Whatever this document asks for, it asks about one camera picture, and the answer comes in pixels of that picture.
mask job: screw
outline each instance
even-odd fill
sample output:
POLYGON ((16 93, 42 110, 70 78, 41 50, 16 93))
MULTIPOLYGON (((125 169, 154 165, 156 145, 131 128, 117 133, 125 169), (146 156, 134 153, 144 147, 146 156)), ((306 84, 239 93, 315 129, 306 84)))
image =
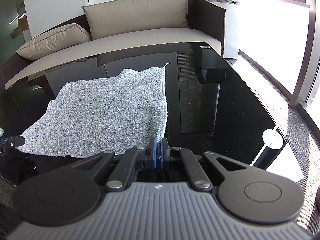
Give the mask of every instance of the screw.
POLYGON ((196 187, 202 188, 202 189, 208 188, 208 187, 211 186, 210 182, 208 182, 208 181, 206 181, 206 180, 197 180, 197 181, 195 182, 195 185, 196 185, 196 187))
POLYGON ((155 185, 155 189, 162 189, 163 188, 163 186, 162 185, 155 185))
POLYGON ((122 188, 123 184, 119 180, 111 180, 107 183, 107 186, 112 189, 119 189, 122 188))

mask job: fuzzy gray cloth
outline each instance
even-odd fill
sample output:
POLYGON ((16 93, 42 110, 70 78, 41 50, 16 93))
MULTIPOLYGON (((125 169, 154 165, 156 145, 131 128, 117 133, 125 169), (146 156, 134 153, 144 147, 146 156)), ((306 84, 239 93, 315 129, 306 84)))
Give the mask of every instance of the fuzzy gray cloth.
POLYGON ((164 136, 165 68, 123 70, 113 78, 63 86, 46 113, 22 133, 25 153, 86 158, 113 150, 123 154, 164 136))

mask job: beige pillow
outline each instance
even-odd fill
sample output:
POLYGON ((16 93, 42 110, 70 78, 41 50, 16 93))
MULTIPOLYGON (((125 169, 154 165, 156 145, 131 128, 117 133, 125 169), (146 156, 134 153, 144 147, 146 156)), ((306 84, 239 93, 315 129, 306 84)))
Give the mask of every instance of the beige pillow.
POLYGON ((188 28, 188 0, 115 0, 82 9, 94 40, 135 31, 188 28))
POLYGON ((90 33, 78 24, 72 23, 36 36, 16 52, 21 57, 37 60, 56 51, 91 40, 90 33))

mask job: black glass table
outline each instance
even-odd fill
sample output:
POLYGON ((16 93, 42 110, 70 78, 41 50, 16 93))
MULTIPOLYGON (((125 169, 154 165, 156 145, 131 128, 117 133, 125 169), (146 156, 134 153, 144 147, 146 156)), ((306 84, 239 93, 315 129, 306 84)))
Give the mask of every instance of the black glass table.
MULTIPOLYGON (((108 52, 21 79, 2 98, 4 137, 20 135, 39 120, 66 82, 114 77, 125 68, 142 71, 166 63, 169 146, 189 148, 195 155, 217 152, 267 169, 287 142, 251 89, 205 42, 108 52), (277 132, 282 143, 267 145, 262 136, 266 130, 277 132)), ((0 172, 19 183, 76 160, 10 149, 0 160, 0 172)))

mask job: gray carpet floor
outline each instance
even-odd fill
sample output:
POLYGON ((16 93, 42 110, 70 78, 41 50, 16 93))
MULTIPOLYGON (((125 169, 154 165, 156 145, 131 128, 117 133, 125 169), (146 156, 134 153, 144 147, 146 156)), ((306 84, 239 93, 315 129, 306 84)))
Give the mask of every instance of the gray carpet floor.
MULTIPOLYGON (((288 107, 281 92, 249 62, 239 56, 227 60, 260 98, 279 124, 302 169, 304 179, 298 184, 305 192, 305 202, 297 223, 310 234, 320 231, 320 215, 314 207, 320 185, 320 144, 296 110, 288 107)), ((12 208, 15 188, 0 179, 0 202, 12 208)))

